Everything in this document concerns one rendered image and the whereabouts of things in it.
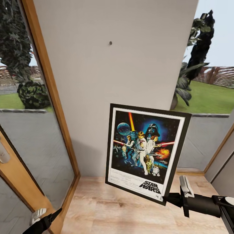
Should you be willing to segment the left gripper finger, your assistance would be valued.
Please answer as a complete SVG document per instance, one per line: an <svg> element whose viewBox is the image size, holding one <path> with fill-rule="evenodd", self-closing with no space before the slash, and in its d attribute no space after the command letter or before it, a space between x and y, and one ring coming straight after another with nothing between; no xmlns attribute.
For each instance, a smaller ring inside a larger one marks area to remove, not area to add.
<svg viewBox="0 0 234 234"><path fill-rule="evenodd" d="M59 213L62 211L62 208L60 208L59 210L57 210L55 213L49 215L48 220L49 220L49 224L51 226L51 223L55 220L55 218L59 215Z"/></svg>

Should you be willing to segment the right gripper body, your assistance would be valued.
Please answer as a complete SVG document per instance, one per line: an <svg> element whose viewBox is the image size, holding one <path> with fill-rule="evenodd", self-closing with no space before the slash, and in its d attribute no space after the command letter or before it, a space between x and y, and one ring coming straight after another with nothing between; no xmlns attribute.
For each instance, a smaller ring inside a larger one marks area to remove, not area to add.
<svg viewBox="0 0 234 234"><path fill-rule="evenodd" d="M180 193L182 195L183 211L185 217L189 217L189 210L207 214L207 207L202 195L194 194L194 197L185 197L181 187Z"/></svg>

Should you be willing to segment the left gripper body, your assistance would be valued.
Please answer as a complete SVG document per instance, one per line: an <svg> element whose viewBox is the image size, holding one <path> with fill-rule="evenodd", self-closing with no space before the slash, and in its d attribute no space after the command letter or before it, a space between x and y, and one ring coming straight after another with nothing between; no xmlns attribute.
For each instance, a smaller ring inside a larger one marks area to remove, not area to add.
<svg viewBox="0 0 234 234"><path fill-rule="evenodd" d="M28 228L22 234L42 234L49 227L50 227L50 224L49 224L48 216L45 216L44 218L40 219L40 221L37 221L36 223L34 223L30 228Z"/></svg>

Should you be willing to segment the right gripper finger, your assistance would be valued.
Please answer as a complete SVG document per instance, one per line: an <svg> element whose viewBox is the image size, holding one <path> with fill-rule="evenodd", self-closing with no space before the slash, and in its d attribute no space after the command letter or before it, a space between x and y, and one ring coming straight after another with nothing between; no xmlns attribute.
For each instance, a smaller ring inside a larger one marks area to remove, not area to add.
<svg viewBox="0 0 234 234"><path fill-rule="evenodd" d="M171 197L165 197L165 196L162 196L162 198L180 208L183 206L182 195L180 195L180 198L171 198Z"/></svg>
<svg viewBox="0 0 234 234"><path fill-rule="evenodd" d="M179 193L169 193L169 196L171 198L180 198L180 194Z"/></svg>

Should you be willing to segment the poster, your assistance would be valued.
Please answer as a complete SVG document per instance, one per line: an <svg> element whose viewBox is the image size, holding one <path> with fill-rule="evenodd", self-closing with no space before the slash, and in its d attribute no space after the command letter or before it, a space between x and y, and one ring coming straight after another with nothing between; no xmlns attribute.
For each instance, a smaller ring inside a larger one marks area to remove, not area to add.
<svg viewBox="0 0 234 234"><path fill-rule="evenodd" d="M191 115L111 103L105 183L166 206Z"/></svg>

